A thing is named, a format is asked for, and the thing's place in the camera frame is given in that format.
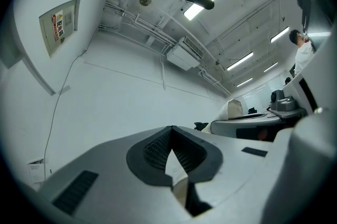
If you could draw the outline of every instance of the pipe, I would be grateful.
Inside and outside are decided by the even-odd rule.
[[[156,51],[156,50],[154,50],[154,49],[148,47],[147,45],[142,44],[141,42],[138,42],[138,41],[136,41],[136,40],[134,40],[134,39],[132,39],[132,38],[130,38],[130,37],[127,37],[127,36],[124,35],[124,34],[121,34],[121,33],[119,33],[119,32],[111,32],[111,31],[109,31],[109,30],[107,30],[107,32],[110,32],[110,33],[114,33],[114,34],[123,36],[123,37],[126,38],[126,39],[129,39],[129,40],[131,40],[131,41],[133,41],[133,42],[135,42],[135,43],[137,43],[137,44],[139,44],[139,45],[141,45],[141,46],[144,46],[145,48],[151,50],[152,52],[155,52],[155,53],[157,53],[157,54],[159,54],[159,55],[161,55],[161,56],[164,56],[164,55],[161,54],[160,52],[158,52],[158,51]]]
[[[106,5],[107,5],[109,8],[118,8],[118,9],[124,11],[122,8],[120,8],[120,7],[118,7],[118,6],[115,6],[114,4],[107,3]],[[139,29],[140,29],[140,28],[143,28],[143,32],[146,31],[146,32],[145,32],[146,34],[148,34],[148,35],[154,37],[155,39],[160,38],[160,39],[162,39],[164,42],[169,43],[170,46],[174,46],[174,45],[175,45],[176,40],[173,39],[173,38],[172,38],[171,36],[169,36],[168,34],[164,33],[163,31],[156,32],[155,30],[153,30],[153,29],[151,29],[151,28],[149,28],[149,27],[147,27],[147,26],[145,26],[145,25],[142,25],[142,24],[138,23],[137,21],[138,21],[138,19],[139,19],[140,21],[142,21],[142,22],[144,22],[144,23],[147,23],[147,24],[149,24],[151,27],[153,27],[150,23],[145,22],[145,21],[143,21],[141,18],[139,18],[140,14],[138,14],[137,16],[134,16],[133,14],[131,14],[131,13],[129,13],[129,12],[126,12],[126,14],[127,14],[127,15],[126,15],[125,17],[128,17],[129,19],[131,19],[132,22],[133,22]]]
[[[143,30],[146,30],[154,35],[157,35],[157,37],[161,38],[162,40],[164,40],[166,43],[170,44],[171,46],[174,46],[175,43],[172,42],[171,40],[168,40],[165,36],[162,36],[160,33],[157,33],[155,32],[154,30],[146,27],[146,26],[143,26],[143,25],[139,25],[139,23],[137,24],[134,20],[132,20],[132,22],[138,27],[138,28],[141,28],[141,26],[143,27]]]
[[[154,27],[153,25],[151,25],[151,23],[149,23],[149,22],[147,22],[147,21],[141,19],[141,18],[140,18],[140,14],[141,14],[141,13],[138,13],[138,15],[137,15],[137,17],[136,17],[136,20],[135,20],[135,24],[139,24],[139,25],[140,25],[140,23],[137,23],[137,20],[139,19],[139,20],[140,20],[141,22],[143,22],[144,24],[146,24],[146,25],[148,25],[148,26],[150,26],[150,27],[153,27],[153,28],[154,28],[153,30],[157,30],[158,33],[161,33],[161,34],[165,35],[167,38],[170,38],[174,43],[177,43],[177,41],[176,41],[173,37],[171,37],[171,36],[168,35],[167,33],[163,32],[161,29],[158,29],[158,28]]]
[[[154,31],[154,30],[155,30],[155,31],[158,31],[159,34],[165,35],[166,38],[171,39],[171,40],[172,40],[172,41],[171,41],[171,44],[172,44],[172,45],[175,45],[175,44],[177,43],[177,40],[175,40],[173,37],[171,37],[171,36],[168,35],[167,33],[163,32],[161,29],[156,28],[156,27],[155,27],[156,25],[153,25],[153,24],[151,24],[150,22],[148,22],[148,21],[146,21],[146,20],[140,18],[140,13],[139,13],[137,16],[135,16],[134,14],[127,12],[126,10],[122,9],[122,8],[119,7],[119,6],[116,6],[116,5],[114,5],[114,4],[112,4],[112,3],[108,3],[108,2],[107,2],[107,4],[108,4],[108,5],[111,5],[111,6],[114,7],[114,8],[118,8],[118,9],[122,10],[123,12],[127,13],[128,15],[130,15],[132,18],[135,18],[135,19],[136,19],[136,20],[135,20],[135,23],[136,23],[138,26],[145,27],[144,25],[141,25],[140,23],[138,23],[138,20],[139,20],[140,22],[144,23],[145,25],[154,28],[154,29],[149,29],[148,27],[146,27],[146,29],[148,29],[148,30],[151,30],[151,31]]]
[[[121,24],[130,26],[130,27],[133,27],[133,28],[139,30],[140,32],[145,33],[146,35],[152,36],[153,38],[155,38],[157,41],[159,41],[159,42],[162,43],[163,45],[167,45],[167,42],[166,42],[166,41],[164,41],[164,40],[158,38],[158,36],[152,35],[150,32],[148,32],[148,31],[146,31],[146,30],[144,30],[144,29],[142,29],[142,28],[139,28],[139,27],[137,27],[137,26],[134,26],[133,24],[126,23],[126,22],[122,22]]]
[[[181,26],[187,33],[189,33],[204,49],[205,51],[211,56],[211,58],[217,62],[217,59],[212,55],[212,53],[202,44],[202,42],[194,36],[193,33],[191,33],[186,27],[184,27],[177,19],[175,19],[173,16],[169,15],[167,12],[163,11],[160,7],[154,5],[157,9],[159,9],[162,13],[164,13],[166,16],[168,16],[170,19],[175,21],[179,26]],[[229,75],[226,73],[225,69],[221,66],[221,70],[225,73],[225,75],[230,79]]]
[[[207,80],[212,86],[216,87],[221,92],[225,93],[226,95],[230,95],[231,93],[220,83],[220,81],[217,81],[212,75],[210,75],[204,67],[199,66],[200,72],[198,75],[203,77],[205,80]]]
[[[165,54],[166,50],[168,50],[170,46],[167,46],[167,48],[164,50],[163,54]]]
[[[150,35],[150,36],[152,36],[152,37],[154,37],[155,39],[157,39],[158,40],[158,38],[162,41],[162,42],[164,42],[164,45],[166,45],[166,44],[169,44],[170,46],[173,46],[172,45],[172,42],[170,42],[169,40],[167,40],[167,39],[165,39],[163,36],[161,36],[160,34],[158,34],[158,33],[156,33],[156,32],[153,32],[152,30],[150,30],[150,29],[145,29],[145,28],[141,28],[141,27],[138,27],[136,24],[135,24],[135,26],[134,27],[136,27],[137,29],[139,29],[140,31],[142,31],[143,33],[146,33],[147,35]]]

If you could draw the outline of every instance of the person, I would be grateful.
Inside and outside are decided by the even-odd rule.
[[[314,50],[309,38],[303,37],[297,29],[290,32],[289,39],[298,47],[295,57],[295,75],[297,75],[311,60]]]
[[[291,81],[291,78],[290,77],[287,77],[286,80],[284,81],[285,82],[285,85],[289,84]]]

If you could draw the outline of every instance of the white ceiling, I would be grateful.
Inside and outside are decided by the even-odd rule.
[[[213,10],[201,11],[192,21],[183,15],[191,6],[184,0],[152,0],[152,4],[147,7],[140,5],[139,0],[119,1],[120,6],[127,8],[128,12],[135,15],[141,13],[143,19],[153,24],[161,24],[160,28],[176,40],[189,36],[157,7],[169,13],[194,34],[225,69],[248,53],[254,52],[252,58],[229,72],[225,71],[226,73],[205,54],[203,61],[209,72],[231,92],[235,91],[236,85],[251,77],[260,78],[263,71],[273,63],[284,62],[295,49],[286,35],[272,44],[271,37],[287,26],[299,30],[302,28],[301,10],[296,0],[281,0],[281,6],[279,0],[216,0]],[[149,39],[149,36],[134,28],[120,24],[121,22],[129,21],[119,15],[103,14],[102,23],[119,25],[120,33],[150,45],[153,49],[160,51],[163,48],[163,44]]]

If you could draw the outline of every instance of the poster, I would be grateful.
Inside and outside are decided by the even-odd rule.
[[[62,35],[64,35],[63,10],[53,15],[53,26],[55,39],[58,40]]]

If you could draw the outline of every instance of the white shirt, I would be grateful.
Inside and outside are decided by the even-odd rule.
[[[296,53],[295,58],[295,75],[297,75],[308,64],[314,55],[314,50],[311,46],[311,42],[304,43]]]

